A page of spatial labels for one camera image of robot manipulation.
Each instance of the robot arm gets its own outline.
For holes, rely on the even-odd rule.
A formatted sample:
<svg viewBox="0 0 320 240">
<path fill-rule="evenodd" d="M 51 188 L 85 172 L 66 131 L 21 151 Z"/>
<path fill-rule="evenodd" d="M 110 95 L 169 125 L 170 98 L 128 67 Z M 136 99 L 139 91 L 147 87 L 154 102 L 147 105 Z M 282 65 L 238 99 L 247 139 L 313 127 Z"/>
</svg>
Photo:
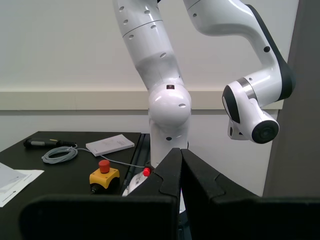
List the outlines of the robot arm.
<svg viewBox="0 0 320 240">
<path fill-rule="evenodd" d="M 188 148 L 191 97 L 165 30 L 157 0 L 113 0 L 134 66 L 149 92 L 151 165 L 172 148 Z"/>
<path fill-rule="evenodd" d="M 261 107 L 290 97 L 295 78 L 258 12 L 240 0 L 184 0 L 184 4 L 200 33 L 239 35 L 251 43 L 262 69 L 225 87 L 222 102 L 230 117 L 228 135 L 258 144 L 272 141 L 279 125 Z"/>
</svg>

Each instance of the white wall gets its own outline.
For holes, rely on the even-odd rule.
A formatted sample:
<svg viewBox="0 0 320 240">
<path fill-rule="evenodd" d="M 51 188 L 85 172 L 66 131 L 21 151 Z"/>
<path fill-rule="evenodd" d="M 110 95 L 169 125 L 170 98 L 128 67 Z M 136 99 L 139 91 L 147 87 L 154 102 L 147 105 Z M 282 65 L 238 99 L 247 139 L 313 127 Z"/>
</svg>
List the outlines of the white wall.
<svg viewBox="0 0 320 240">
<path fill-rule="evenodd" d="M 298 0 L 243 2 L 259 11 L 287 59 Z M 159 8 L 189 90 L 223 90 L 260 68 L 244 38 L 198 33 L 183 0 Z M 0 33 L 0 92 L 145 89 L 111 0 L 2 0 Z"/>
<path fill-rule="evenodd" d="M 258 10 L 285 59 L 298 1 L 243 0 Z M 245 39 L 198 33 L 182 0 L 163 0 L 159 8 L 189 90 L 221 91 L 260 68 Z M 0 94 L 145 90 L 121 38 L 111 0 L 2 0 L 0 33 Z M 271 143 L 231 141 L 227 126 L 223 111 L 194 111 L 190 149 L 261 195 Z M 0 111 L 0 150 L 36 131 L 145 133 L 148 116 L 146 111 Z"/>
<path fill-rule="evenodd" d="M 277 111 L 269 113 L 277 117 Z M 271 143 L 230 140 L 228 120 L 223 110 L 193 111 L 189 149 L 236 183 L 262 195 Z M 0 111 L 0 151 L 37 131 L 147 133 L 148 116 L 144 110 Z"/>
</svg>

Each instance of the gray cable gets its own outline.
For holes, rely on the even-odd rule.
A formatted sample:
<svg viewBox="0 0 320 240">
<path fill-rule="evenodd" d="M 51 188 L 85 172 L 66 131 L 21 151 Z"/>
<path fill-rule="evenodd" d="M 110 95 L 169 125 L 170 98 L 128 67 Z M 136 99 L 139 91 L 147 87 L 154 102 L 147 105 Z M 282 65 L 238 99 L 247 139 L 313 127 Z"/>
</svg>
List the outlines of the gray cable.
<svg viewBox="0 0 320 240">
<path fill-rule="evenodd" d="M 42 160 L 44 163 L 47 163 L 47 164 L 57 164 L 57 163 L 62 163 L 62 162 L 69 161 L 69 160 L 73 159 L 75 156 L 77 156 L 78 150 L 83 150 L 83 151 L 87 151 L 87 152 L 91 153 L 91 151 L 86 148 L 77 148 L 77 147 L 78 147 L 77 145 L 75 145 L 75 147 L 61 146 L 61 147 L 51 149 L 42 157 Z M 54 154 L 60 154 L 60 153 L 68 153 L 68 154 L 63 155 L 63 156 L 59 156 L 59 157 L 50 157 Z M 137 165 L 121 162 L 121 161 L 111 160 L 109 158 L 106 158 L 103 155 L 101 155 L 101 157 L 103 157 L 104 159 L 106 159 L 110 162 L 113 162 L 113 163 L 123 164 L 123 165 L 127 165 L 127 166 L 133 166 L 136 168 L 144 168 L 144 166 L 137 166 Z"/>
<path fill-rule="evenodd" d="M 63 156 L 58 156 L 58 157 L 50 157 L 54 154 L 61 154 L 61 153 L 68 153 L 68 154 Z M 42 157 L 42 160 L 46 164 L 58 164 L 58 163 L 62 163 L 62 162 L 73 159 L 75 156 L 77 156 L 77 154 L 78 154 L 78 150 L 76 148 L 70 147 L 70 146 L 61 146 L 48 151 Z"/>
</svg>

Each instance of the paper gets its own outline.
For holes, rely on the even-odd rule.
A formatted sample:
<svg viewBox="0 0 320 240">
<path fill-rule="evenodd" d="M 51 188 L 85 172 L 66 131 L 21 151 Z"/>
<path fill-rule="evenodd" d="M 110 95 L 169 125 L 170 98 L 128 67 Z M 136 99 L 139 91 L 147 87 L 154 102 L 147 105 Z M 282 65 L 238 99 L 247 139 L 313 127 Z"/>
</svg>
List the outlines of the paper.
<svg viewBox="0 0 320 240">
<path fill-rule="evenodd" d="M 90 142 L 85 145 L 85 147 L 89 149 L 95 157 L 132 148 L 134 146 L 135 144 L 122 134 L 100 141 Z"/>
<path fill-rule="evenodd" d="M 25 175 L 0 162 L 0 188 L 21 180 Z"/>
<path fill-rule="evenodd" d="M 33 182 L 44 171 L 43 170 L 16 170 L 24 177 L 18 181 L 12 182 L 0 188 L 0 208 L 6 205 L 18 193 L 22 191 L 29 183 Z"/>
</svg>

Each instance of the black table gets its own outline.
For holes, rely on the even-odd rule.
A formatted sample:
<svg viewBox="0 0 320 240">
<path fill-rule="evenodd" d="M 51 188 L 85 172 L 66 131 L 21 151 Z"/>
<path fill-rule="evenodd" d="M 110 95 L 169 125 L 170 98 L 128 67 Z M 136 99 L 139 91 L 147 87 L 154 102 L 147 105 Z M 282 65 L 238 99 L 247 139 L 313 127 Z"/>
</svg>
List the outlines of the black table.
<svg viewBox="0 0 320 240">
<path fill-rule="evenodd" d="M 115 161 L 131 164 L 138 149 L 141 133 L 128 132 L 53 132 L 39 131 L 30 137 L 58 139 L 76 142 L 79 148 L 85 148 L 86 143 L 123 134 L 132 141 L 135 147 L 113 152 L 107 155 Z M 66 162 L 57 164 L 43 163 L 41 157 L 49 150 L 46 148 L 25 149 L 23 141 L 0 152 L 0 162 L 16 170 L 44 170 L 36 180 L 23 189 L 4 207 L 0 207 L 0 240 L 19 240 L 19 213 L 33 199 L 48 194 L 90 194 L 89 175 L 99 168 L 102 157 L 95 157 L 90 152 L 79 151 L 78 155 Z M 111 168 L 119 170 L 119 184 L 110 194 L 121 194 L 129 166 L 110 163 Z"/>
</svg>

